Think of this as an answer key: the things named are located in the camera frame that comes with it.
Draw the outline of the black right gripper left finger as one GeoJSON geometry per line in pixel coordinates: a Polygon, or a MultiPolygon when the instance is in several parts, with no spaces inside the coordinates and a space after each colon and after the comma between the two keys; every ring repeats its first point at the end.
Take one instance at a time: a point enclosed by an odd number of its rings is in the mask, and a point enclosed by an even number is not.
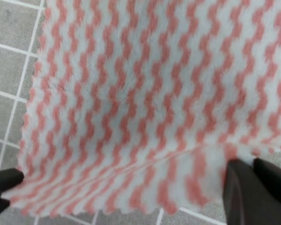
{"type": "Polygon", "coordinates": [[[222,200],[229,225],[281,225],[281,203],[254,173],[253,164],[228,162],[222,200]]]}

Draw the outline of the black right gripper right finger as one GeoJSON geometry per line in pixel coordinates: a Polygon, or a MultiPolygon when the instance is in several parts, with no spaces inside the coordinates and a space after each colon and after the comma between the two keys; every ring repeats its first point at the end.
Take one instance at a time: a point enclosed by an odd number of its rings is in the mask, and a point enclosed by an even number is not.
{"type": "Polygon", "coordinates": [[[281,168],[256,158],[253,161],[253,170],[269,193],[281,203],[281,168]]]}

